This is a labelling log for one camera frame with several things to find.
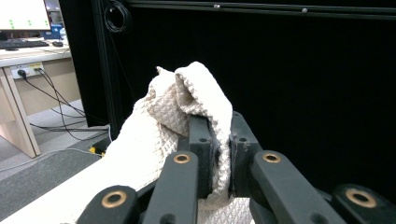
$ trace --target black backdrop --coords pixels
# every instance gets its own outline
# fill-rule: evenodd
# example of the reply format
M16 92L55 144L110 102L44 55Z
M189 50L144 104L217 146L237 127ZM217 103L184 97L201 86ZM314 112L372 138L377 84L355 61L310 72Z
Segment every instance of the black backdrop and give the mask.
M115 73L123 119L157 65L199 61L262 147L288 156L315 187L355 183L396 203L395 21L130 10L132 32L112 36L133 92Z
M59 0L89 126L108 123L91 0Z

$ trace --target black cable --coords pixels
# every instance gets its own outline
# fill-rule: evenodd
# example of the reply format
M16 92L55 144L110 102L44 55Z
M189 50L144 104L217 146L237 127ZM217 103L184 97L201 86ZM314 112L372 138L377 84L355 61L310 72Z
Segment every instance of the black cable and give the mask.
M85 122L85 120L77 121L77 122L74 122L74 123L69 123L69 124L66 124L66 126L70 126L70 125L74 125L74 124L79 124L79 123L83 123L83 122ZM30 125L35 126L35 127L37 127L37 128L62 128L62 127L63 127L63 126L45 127L45 126L39 126L39 125L36 125L36 124L33 124L33 123L30 123Z
M53 108L51 109L53 112L57 113L57 114L61 114L61 112L54 110ZM65 117L69 117L72 119L85 119L85 117L83 116L72 116L72 115L66 115L64 114Z
M105 14L105 17L106 17L106 8L104 7L103 1L100 1L100 6L101 6L102 10L105 12L104 14ZM133 89L132 89L132 85L131 85L131 83L130 83L128 77L126 76L125 69L124 69L124 67L123 67L123 65L122 65L119 52L117 51L116 44L115 44L114 39L113 39L113 36L112 36L111 34L110 34L110 39L111 39L111 44L113 45L113 48L114 48L114 50L115 50L116 57L117 57L117 60L118 60L119 65L120 65L122 74L123 74L123 76L124 76L124 78L125 78L126 83L128 84L129 91L131 92L133 99L134 99L134 100L137 100L136 97L135 97L135 95L134 95L134 91L133 91Z
M85 117L85 115L84 114L81 114L81 113L84 113L84 111L82 111L82 110L80 110L80 109L78 109L78 108L75 108L75 107L73 107L72 105L70 105L65 99L64 99L64 97L55 89L55 85L53 84L53 82L52 82L52 79L50 79L50 76L43 70L43 69L41 69L41 68L38 68L38 72L40 73L40 75L41 76L43 76L43 78L44 79L46 79L46 81L49 83L49 85L54 89L54 91L55 91L55 94L59 94L60 96L61 96L61 98L63 99L63 101L61 101L64 105L68 105L68 106L70 106L70 107L72 107L74 110L76 110L76 112L78 112L81 116L84 116ZM48 96L50 96L52 99L54 99L54 100L59 100L59 98L57 97L57 99L55 99L54 97L52 97L50 94L48 94L48 93L46 93Z
M49 83L49 85L54 89L54 92L55 92L55 96L56 96L56 99L53 97L53 96L51 96L50 94L48 94L47 92L45 92L45 91L42 91L41 89L39 89L37 86L35 86L35 85L33 85L32 83L30 83L28 80L27 80L27 78L26 77L24 77L23 79L29 84L29 85L31 85L31 86L33 86L34 88L36 88L37 90L39 90L39 91L42 91L43 93L45 93L45 94L47 94L49 97L51 97L51 98L53 98L53 99L55 99L57 102L58 102L58 105L59 105L59 109L61 110L61 118L62 118L62 122L63 122L63 124L64 124L64 130L66 131L66 132L68 132L69 134L70 134L70 136L72 136L73 138L75 138L75 139L77 139L77 140L79 140L79 141L84 141L84 140L90 140L90 139L92 139L92 138L88 138L88 139L80 139L80 138L77 138L77 137L75 137L73 134L71 134L71 132L68 130L68 128L67 128L67 126L66 126L66 123L64 122L64 116L63 116L63 111L62 111L62 106L61 106L61 103L64 103L64 102L62 102L60 99L59 99L59 96L58 96L58 92L56 91L56 89L55 89L55 87L54 87L54 85L53 85L53 82L50 80L50 76L48 76L48 78L49 78L49 80L47 80L47 78L45 77L45 79L47 80L47 82Z
M30 125L37 127L39 129L50 131L50 132L67 132L67 131L69 131L69 132L76 132L76 133L93 133L93 132L96 133L96 132L103 132L103 131L107 132L108 131L108 129L73 129L73 128L67 128L67 130L66 130L63 128L64 126L62 126L61 128L56 128L56 127L42 127L42 126L35 125L32 123Z
M114 24L115 16L121 15L121 26ZM108 31L115 34L126 34L133 26L133 20L128 8L120 0L110 0L105 10L105 25Z
M44 79L46 79L46 81L49 83L49 85L50 85L50 86L57 92L57 94L59 94L59 96L64 100L64 101L61 101L63 104L72 107L72 108L75 109L81 116L89 117L90 119L94 119L94 120L97 121L98 123L106 124L106 122L105 122L104 120L99 119L99 118L97 118L96 116L87 114L87 113L85 113L85 111L80 110L80 109L78 109L78 108L73 107L72 105L70 105L70 104L64 99L64 97L61 95L61 93L58 92L58 91L55 89L55 86L54 86L54 84L53 84L53 82L52 82L50 76L49 76L43 69L41 69L41 68L38 68L38 72L43 76Z
M70 48L68 48L68 49L66 49L62 54L65 54L67 51L69 51L70 50Z

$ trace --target carpet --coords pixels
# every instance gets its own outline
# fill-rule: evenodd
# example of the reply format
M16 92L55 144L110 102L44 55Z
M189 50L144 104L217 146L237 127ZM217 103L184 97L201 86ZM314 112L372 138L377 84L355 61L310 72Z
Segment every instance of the carpet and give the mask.
M78 142L69 148L88 151L90 146L106 136ZM22 209L65 180L82 171L100 157L75 150L55 152L38 163L0 181L0 221Z

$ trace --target desk leg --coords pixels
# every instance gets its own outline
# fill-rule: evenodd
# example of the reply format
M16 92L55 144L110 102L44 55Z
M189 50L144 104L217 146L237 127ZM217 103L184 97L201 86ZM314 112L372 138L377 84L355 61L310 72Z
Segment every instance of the desk leg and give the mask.
M0 135L33 158L40 154L40 150L21 103L14 79L12 75L8 76L5 73L4 68L0 69L0 84L7 97L7 102L2 102L1 106L9 106L14 116L14 120L0 124Z

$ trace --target yellow object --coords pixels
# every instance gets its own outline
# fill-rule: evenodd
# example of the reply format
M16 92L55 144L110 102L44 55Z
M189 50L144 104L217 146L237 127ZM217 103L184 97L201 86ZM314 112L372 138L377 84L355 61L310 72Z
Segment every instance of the yellow object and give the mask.
M95 148L95 147L91 147L91 148L90 148L90 152L96 154L96 148Z

